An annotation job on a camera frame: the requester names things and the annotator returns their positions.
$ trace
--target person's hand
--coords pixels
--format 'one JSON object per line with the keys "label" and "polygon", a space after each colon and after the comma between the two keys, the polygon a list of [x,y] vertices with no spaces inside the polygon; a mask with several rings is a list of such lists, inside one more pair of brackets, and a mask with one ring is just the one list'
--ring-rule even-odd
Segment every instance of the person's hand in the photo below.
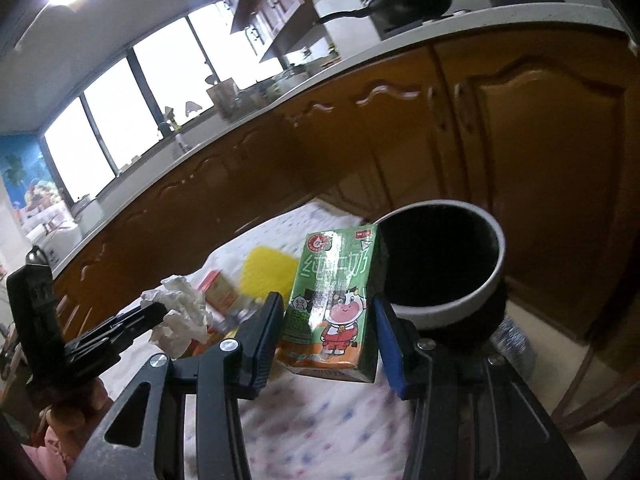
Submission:
{"label": "person's hand", "polygon": [[95,379],[74,402],[52,406],[46,414],[47,423],[58,436],[62,451],[72,459],[78,458],[112,404],[102,381]]}

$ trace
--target yellow cloth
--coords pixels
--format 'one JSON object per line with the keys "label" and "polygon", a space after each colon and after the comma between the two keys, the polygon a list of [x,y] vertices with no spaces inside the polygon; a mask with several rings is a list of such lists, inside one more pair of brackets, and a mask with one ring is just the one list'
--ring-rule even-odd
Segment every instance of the yellow cloth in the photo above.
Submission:
{"label": "yellow cloth", "polygon": [[286,306],[297,270],[298,260],[293,256],[270,247],[257,246],[244,261],[240,292],[260,300],[272,291],[279,292]]}

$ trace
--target floor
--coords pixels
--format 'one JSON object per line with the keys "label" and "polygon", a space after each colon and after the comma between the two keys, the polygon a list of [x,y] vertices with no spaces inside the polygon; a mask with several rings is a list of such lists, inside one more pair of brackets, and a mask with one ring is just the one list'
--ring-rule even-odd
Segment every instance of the floor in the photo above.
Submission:
{"label": "floor", "polygon": [[[529,387],[547,412],[551,412],[569,386],[587,352],[547,323],[509,302],[507,313],[523,329],[537,352]],[[617,377],[615,371],[594,359],[569,410],[599,394]],[[567,436],[567,441],[588,480],[604,480],[640,430],[638,426],[610,428],[603,422]]]}

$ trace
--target silver bolt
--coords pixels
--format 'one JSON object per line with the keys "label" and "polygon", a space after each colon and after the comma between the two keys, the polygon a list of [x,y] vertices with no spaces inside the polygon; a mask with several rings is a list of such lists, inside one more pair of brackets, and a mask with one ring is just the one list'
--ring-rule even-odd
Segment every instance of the silver bolt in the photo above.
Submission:
{"label": "silver bolt", "polygon": [[154,368],[164,366],[166,362],[167,358],[164,354],[156,354],[151,359],[149,359],[149,364],[151,364]]}
{"label": "silver bolt", "polygon": [[223,339],[220,341],[220,349],[223,352],[233,352],[236,348],[238,348],[239,343],[235,339]]}
{"label": "silver bolt", "polygon": [[436,342],[433,339],[423,337],[422,339],[418,339],[418,348],[426,351],[433,350],[436,348]]}
{"label": "silver bolt", "polygon": [[500,354],[491,354],[487,360],[492,366],[502,366],[504,364],[504,357]]}

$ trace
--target blue gripper pad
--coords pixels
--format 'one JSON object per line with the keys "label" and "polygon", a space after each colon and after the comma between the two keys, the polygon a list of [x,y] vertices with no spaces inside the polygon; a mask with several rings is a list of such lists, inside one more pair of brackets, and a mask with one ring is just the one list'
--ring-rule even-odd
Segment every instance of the blue gripper pad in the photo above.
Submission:
{"label": "blue gripper pad", "polygon": [[409,375],[417,363],[418,356],[414,348],[417,331],[410,322],[398,319],[393,307],[382,294],[375,295],[372,303],[378,349],[389,386],[400,399],[413,399],[416,397],[416,388],[412,386],[417,385],[411,383]]}

